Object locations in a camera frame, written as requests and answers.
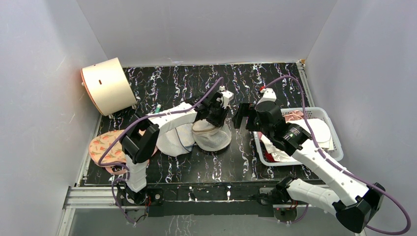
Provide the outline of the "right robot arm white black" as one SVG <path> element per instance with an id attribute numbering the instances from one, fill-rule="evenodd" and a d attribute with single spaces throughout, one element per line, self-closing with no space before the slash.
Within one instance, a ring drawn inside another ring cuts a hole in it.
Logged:
<path id="1" fill-rule="evenodd" d="M 240 128 L 247 117 L 246 129 L 261 132 L 273 146 L 313 171 L 329 188 L 309 184 L 295 176 L 287 176 L 273 190 L 261 193 L 260 198 L 271 203 L 288 204 L 292 200 L 310 203 L 335 215 L 348 230 L 360 233 L 382 203 L 382 194 L 349 177 L 349 172 L 335 168 L 334 159 L 315 147 L 306 122 L 286 122 L 274 101 L 259 104 L 241 103 L 232 118 L 234 128 Z"/>

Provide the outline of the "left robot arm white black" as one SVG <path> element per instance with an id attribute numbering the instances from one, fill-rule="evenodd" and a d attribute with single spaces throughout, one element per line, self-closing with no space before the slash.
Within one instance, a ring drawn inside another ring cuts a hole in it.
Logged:
<path id="1" fill-rule="evenodd" d="M 221 90 L 192 97 L 179 105 L 157 114 L 138 118 L 125 129 L 120 139 L 126 154 L 128 199 L 136 205 L 145 202 L 147 192 L 147 161 L 158 148 L 169 156 L 187 153 L 196 144 L 205 151 L 219 151 L 229 145 L 230 129 L 225 125 L 233 100 L 232 92 Z"/>

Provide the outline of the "white mesh bag beige zipper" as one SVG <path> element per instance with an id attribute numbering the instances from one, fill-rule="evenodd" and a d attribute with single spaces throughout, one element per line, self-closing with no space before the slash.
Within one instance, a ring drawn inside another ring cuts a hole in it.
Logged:
<path id="1" fill-rule="evenodd" d="M 193 123 L 192 135 L 195 143 L 204 151 L 222 150 L 232 140 L 232 133 L 227 125 L 216 127 L 206 119 Z"/>

